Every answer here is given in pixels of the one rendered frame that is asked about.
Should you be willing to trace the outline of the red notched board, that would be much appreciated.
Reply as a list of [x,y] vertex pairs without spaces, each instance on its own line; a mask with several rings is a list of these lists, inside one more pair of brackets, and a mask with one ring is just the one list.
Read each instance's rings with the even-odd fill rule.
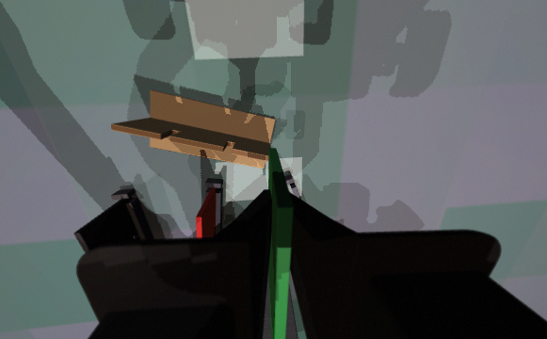
[[217,188],[212,187],[196,216],[197,237],[216,235],[216,192]]

